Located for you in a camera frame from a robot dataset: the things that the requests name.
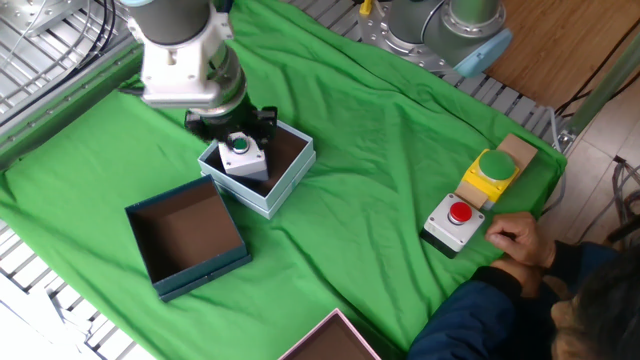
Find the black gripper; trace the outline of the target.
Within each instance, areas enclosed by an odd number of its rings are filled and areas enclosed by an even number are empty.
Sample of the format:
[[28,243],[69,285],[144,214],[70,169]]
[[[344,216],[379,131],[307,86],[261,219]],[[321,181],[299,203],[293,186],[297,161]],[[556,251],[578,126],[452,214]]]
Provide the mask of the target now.
[[184,127],[203,142],[225,140],[235,132],[244,131],[256,121],[254,139],[260,149],[264,149],[275,137],[278,109],[275,106],[257,110],[248,95],[228,113],[219,116],[200,116],[191,111],[185,113]]

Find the person's right hand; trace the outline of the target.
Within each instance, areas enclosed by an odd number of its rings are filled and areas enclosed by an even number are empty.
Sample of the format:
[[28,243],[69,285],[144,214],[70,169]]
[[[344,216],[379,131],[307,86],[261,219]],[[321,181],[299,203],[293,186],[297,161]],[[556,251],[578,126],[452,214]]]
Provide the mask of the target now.
[[528,212],[495,215],[485,239],[524,265],[549,269],[555,259],[555,242],[538,234],[537,221]]

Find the person's left hand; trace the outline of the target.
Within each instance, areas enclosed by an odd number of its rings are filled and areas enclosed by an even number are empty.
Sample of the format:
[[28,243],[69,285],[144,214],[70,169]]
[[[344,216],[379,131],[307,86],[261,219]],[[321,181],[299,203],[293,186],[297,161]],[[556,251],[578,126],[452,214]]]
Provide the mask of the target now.
[[491,263],[492,268],[500,269],[514,277],[521,285],[523,298],[535,298],[539,295],[543,272],[535,266],[524,265],[511,257],[501,257]]

